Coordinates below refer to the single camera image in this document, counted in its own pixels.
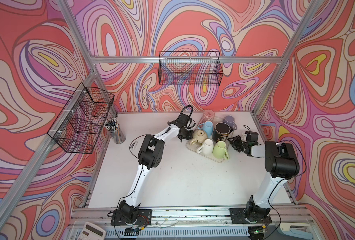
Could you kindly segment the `beige serving tray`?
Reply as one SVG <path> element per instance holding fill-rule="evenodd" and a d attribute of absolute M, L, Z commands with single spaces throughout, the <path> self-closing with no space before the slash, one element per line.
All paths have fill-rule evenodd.
<path fill-rule="evenodd" d="M 220 122 L 222 122 L 222 119 L 223 119 L 223 116 L 220 116 L 220 117 L 214 117 L 214 124 L 217 124 L 217 123 L 220 123 Z M 210 140 L 213 142 L 213 146 L 215 146 L 215 142 L 213 141 L 213 139 L 212 139 L 212 137 L 210 138 Z M 229 147 L 229 142 L 227 141 L 227 140 L 225 140 L 225 144 L 226 144 L 226 147 L 225 147 L 225 149 L 226 150 L 228 150 L 228 147 Z M 193 143 L 192 145 L 190 145 L 189 144 L 189 142 L 187 142 L 186 143 L 186 148 L 189 150 L 189 151 L 191 151 L 191 152 L 194 152 L 194 153 L 196 153 L 196 154 L 198 154 L 198 155 L 200 155 L 200 156 L 202 156 L 202 157 L 204 157 L 204 158 L 207 158 L 207 159 L 210 159 L 210 160 L 212 160 L 212 161 L 214 161 L 214 162 L 216 162 L 216 163 L 222 163 L 222 162 L 224 162 L 225 160 L 228 160 L 227 158 L 225 158 L 225 157 L 223 157 L 222 159 L 217 159 L 214 155 L 213 155 L 213 153 L 211 153 L 211 154 L 208 154 L 208 155 L 205 155 L 202 151 L 201 152 L 197 152 L 197 149 L 199 148 L 199 147 L 201 147 L 201 144 L 199 144 L 199 143 Z"/>

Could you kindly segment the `black mug red inside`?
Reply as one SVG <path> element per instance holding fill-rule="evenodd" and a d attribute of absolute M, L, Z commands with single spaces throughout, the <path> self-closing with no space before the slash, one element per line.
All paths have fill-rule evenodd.
<path fill-rule="evenodd" d="M 216 143 L 219 141 L 225 142 L 232 131 L 233 128 L 228 124 L 223 122 L 216 123 L 212 133 L 212 140 Z"/>

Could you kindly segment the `light blue mug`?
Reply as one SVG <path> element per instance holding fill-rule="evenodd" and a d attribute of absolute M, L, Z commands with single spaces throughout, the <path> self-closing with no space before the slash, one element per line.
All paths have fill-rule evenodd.
<path fill-rule="evenodd" d="M 208 138 L 210 138 L 212 136 L 213 123 L 211 121 L 205 121 L 205 122 L 199 124 L 197 128 L 199 130 L 203 130 L 207 134 Z"/>

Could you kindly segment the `pink mug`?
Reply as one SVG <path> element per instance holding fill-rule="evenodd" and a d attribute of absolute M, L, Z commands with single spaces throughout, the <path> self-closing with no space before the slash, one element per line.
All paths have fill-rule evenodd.
<path fill-rule="evenodd" d="M 201 118 L 201 122 L 212 122 L 215 117 L 215 113 L 212 110 L 204 110 Z"/>

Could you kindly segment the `purple mug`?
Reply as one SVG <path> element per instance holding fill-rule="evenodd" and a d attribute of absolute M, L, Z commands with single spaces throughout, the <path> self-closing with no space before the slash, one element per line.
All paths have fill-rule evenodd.
<path fill-rule="evenodd" d="M 223 123 L 229 125 L 232 130 L 237 130 L 237 125 L 235 123 L 235 118 L 231 115 L 227 115 L 222 120 Z"/>

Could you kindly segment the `white mug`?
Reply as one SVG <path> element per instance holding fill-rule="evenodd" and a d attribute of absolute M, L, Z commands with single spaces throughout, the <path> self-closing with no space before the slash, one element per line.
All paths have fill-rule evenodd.
<path fill-rule="evenodd" d="M 201 146 L 196 149 L 196 153 L 208 156 L 212 153 L 213 147 L 213 141 L 211 139 L 206 139 Z"/>

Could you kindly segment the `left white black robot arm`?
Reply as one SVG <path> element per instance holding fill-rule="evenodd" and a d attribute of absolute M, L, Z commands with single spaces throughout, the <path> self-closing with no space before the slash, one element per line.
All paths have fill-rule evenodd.
<path fill-rule="evenodd" d="M 192 128 L 196 125 L 191 118 L 192 114 L 181 112 L 179 116 L 168 122 L 168 126 L 155 135 L 144 135 L 143 142 L 137 155 L 138 169 L 129 190 L 129 193 L 120 198 L 117 212 L 130 221 L 134 221 L 138 216 L 140 207 L 141 189 L 152 169 L 156 168 L 163 157 L 165 143 L 171 139 L 191 140 L 193 136 Z"/>

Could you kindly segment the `beige teapot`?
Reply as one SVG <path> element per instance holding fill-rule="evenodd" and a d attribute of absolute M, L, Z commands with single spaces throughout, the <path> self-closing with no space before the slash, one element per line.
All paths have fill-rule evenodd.
<path fill-rule="evenodd" d="M 207 139 L 207 133 L 204 130 L 195 130 L 192 139 L 188 142 L 190 145 L 202 144 Z"/>

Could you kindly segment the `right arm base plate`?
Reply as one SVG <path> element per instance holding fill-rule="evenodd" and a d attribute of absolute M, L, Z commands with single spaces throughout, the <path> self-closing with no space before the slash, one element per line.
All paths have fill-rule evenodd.
<path fill-rule="evenodd" d="M 270 210 L 270 208 L 255 208 L 249 210 L 245 208 L 231 208 L 229 209 L 229 217 L 233 224 L 269 225 L 272 223 L 269 215 Z"/>

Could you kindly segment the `metal cup of pens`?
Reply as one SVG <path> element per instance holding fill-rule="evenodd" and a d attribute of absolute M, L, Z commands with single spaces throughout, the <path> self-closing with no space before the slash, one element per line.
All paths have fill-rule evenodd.
<path fill-rule="evenodd" d="M 120 128 L 117 118 L 107 119 L 104 127 L 108 130 L 115 144 L 122 144 L 125 142 L 126 137 Z"/>

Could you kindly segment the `light green mug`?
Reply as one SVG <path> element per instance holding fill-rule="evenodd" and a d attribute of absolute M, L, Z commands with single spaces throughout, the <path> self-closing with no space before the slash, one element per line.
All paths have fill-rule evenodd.
<path fill-rule="evenodd" d="M 212 155 L 217 159 L 229 159 L 229 154 L 224 141 L 217 142 L 212 151 Z"/>

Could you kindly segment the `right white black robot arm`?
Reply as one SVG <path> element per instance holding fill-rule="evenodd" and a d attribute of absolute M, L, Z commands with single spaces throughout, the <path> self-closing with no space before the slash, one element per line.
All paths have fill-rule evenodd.
<path fill-rule="evenodd" d="M 257 133 L 249 131 L 245 141 L 241 139 L 241 136 L 227 139 L 237 152 L 243 152 L 249 157 L 264 159 L 266 170 L 259 189 L 250 196 L 245 208 L 229 210 L 229 216 L 234 224 L 255 224 L 267 220 L 272 208 L 272 200 L 279 188 L 300 172 L 299 161 L 292 144 L 266 141 L 264 145 L 259 145 L 257 137 Z"/>

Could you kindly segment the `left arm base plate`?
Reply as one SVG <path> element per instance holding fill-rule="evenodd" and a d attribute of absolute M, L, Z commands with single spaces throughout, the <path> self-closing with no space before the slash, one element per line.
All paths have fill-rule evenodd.
<path fill-rule="evenodd" d="M 151 224 L 152 220 L 152 210 L 151 209 L 140 209 L 136 219 L 129 220 L 126 218 L 125 214 L 120 210 L 114 210 L 107 214 L 111 218 L 111 226 L 148 226 Z"/>

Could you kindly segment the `white calculator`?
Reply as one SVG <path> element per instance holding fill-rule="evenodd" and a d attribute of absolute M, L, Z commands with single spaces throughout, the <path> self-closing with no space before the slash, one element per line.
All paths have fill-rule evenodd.
<path fill-rule="evenodd" d="M 77 240 L 104 240 L 107 232 L 101 227 L 85 222 L 83 229 L 77 235 Z"/>

